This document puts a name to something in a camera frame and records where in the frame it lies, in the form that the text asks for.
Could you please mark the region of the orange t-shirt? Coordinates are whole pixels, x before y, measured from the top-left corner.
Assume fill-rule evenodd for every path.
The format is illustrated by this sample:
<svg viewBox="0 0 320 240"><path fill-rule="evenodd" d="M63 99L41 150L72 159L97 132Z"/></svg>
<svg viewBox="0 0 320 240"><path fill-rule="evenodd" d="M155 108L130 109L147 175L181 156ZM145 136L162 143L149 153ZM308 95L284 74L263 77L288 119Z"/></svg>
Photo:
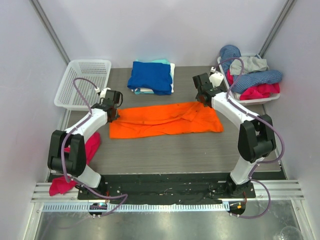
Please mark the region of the orange t-shirt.
<svg viewBox="0 0 320 240"><path fill-rule="evenodd" d="M191 133L222 133L214 109L197 101L120 109L109 124L111 139L138 139Z"/></svg>

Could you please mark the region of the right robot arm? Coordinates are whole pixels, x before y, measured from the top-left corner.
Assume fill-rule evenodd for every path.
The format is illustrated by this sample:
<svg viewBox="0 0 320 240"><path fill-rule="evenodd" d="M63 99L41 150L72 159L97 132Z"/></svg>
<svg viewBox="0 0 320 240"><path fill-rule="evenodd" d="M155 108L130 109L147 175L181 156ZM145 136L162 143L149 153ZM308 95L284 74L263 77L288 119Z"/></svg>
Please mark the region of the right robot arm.
<svg viewBox="0 0 320 240"><path fill-rule="evenodd" d="M276 148L275 134L270 128L272 119L233 101L222 86L213 86L207 73L192 79L197 89L196 100L220 112L238 128L239 159L225 183L225 193L236 198L249 189L255 167Z"/></svg>

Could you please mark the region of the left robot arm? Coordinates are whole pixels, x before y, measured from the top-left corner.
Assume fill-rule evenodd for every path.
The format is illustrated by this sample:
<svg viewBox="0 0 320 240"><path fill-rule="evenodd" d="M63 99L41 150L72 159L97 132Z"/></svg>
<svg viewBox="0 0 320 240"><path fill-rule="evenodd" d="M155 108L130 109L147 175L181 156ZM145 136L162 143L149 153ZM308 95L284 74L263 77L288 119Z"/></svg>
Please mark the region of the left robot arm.
<svg viewBox="0 0 320 240"><path fill-rule="evenodd" d="M123 94L105 88L99 98L76 124L52 133L47 160L50 170L88 187L89 194L97 200L106 195L107 188L104 177L88 166L85 144L100 127L119 118L117 108L123 103Z"/></svg>

